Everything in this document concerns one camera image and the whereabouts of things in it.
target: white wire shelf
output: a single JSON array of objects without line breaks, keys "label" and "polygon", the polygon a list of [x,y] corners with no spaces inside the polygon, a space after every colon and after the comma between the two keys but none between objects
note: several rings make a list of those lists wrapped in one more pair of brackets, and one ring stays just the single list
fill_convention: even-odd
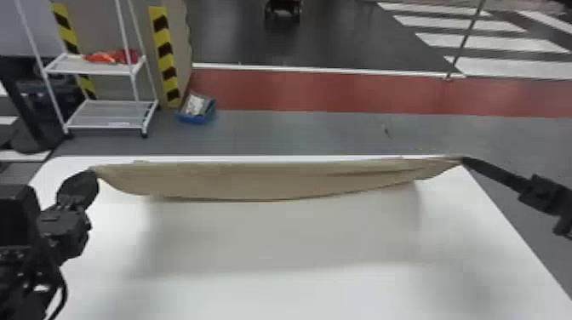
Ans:
[{"label": "white wire shelf", "polygon": [[66,126],[69,129],[143,129],[156,108],[156,100],[85,100],[67,120]]},{"label": "white wire shelf", "polygon": [[54,61],[50,62],[44,70],[47,73],[57,74],[92,74],[103,76],[130,76],[137,74],[143,64],[146,62],[146,57],[142,55],[137,64],[132,65],[131,70],[129,65],[123,64],[105,64],[94,63],[86,61],[80,54],[60,54]]}]

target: beige cloth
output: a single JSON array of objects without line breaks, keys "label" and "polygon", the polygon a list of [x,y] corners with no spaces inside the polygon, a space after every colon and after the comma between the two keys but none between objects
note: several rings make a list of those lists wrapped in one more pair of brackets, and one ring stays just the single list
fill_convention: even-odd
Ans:
[{"label": "beige cloth", "polygon": [[120,191],[201,200],[271,201],[368,191],[428,179],[457,157],[324,163],[130,163],[91,169]]}]

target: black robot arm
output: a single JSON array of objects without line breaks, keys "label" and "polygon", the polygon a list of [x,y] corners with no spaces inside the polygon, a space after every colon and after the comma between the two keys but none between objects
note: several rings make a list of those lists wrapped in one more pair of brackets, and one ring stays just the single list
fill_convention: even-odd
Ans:
[{"label": "black robot arm", "polygon": [[83,252],[91,229],[85,209],[99,192],[97,177],[83,171],[68,178],[55,204],[40,210],[29,186],[0,186],[0,319],[42,320],[58,290],[67,299],[60,266]]},{"label": "black robot arm", "polygon": [[552,232],[572,240],[572,190],[568,187],[537,174],[526,179],[472,157],[463,157],[461,161],[465,167],[513,189],[521,203],[559,217]]}]

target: red floor stripe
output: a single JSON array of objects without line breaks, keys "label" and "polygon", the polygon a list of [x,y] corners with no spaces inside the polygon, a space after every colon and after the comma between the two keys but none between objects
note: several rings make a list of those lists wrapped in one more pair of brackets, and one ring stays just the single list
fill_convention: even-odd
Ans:
[{"label": "red floor stripe", "polygon": [[227,110],[572,117],[572,82],[195,70],[191,88]]}]

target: white table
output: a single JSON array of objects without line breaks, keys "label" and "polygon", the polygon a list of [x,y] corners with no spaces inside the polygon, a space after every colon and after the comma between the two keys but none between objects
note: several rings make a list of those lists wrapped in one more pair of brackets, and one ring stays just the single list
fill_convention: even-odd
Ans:
[{"label": "white table", "polygon": [[[46,207],[63,179],[97,163],[340,158],[60,157],[31,185]],[[464,168],[282,203],[176,202],[100,184],[91,239],[63,268],[71,297],[59,320],[572,317],[569,297]]]}]

